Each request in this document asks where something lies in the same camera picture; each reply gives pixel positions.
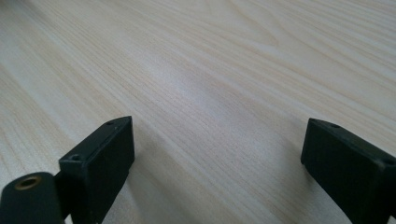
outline table surface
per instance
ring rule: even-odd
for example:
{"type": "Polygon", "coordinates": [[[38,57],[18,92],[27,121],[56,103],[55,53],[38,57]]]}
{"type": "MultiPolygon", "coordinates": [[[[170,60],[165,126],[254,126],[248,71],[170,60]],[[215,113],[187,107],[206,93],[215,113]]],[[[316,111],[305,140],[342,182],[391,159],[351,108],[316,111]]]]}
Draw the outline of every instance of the table surface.
{"type": "Polygon", "coordinates": [[[0,0],[0,187],[131,115],[105,223],[349,223],[306,124],[396,155],[395,62],[392,0],[0,0]]]}

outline wood grain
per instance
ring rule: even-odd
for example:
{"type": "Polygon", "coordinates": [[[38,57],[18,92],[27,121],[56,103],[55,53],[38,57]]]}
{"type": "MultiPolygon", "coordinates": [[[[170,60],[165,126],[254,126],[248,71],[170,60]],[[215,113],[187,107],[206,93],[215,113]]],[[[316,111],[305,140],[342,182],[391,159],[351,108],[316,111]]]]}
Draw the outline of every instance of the wood grain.
{"type": "Polygon", "coordinates": [[[306,123],[396,155],[395,62],[392,0],[0,0],[0,186],[132,115],[105,223],[348,223],[306,123]]]}

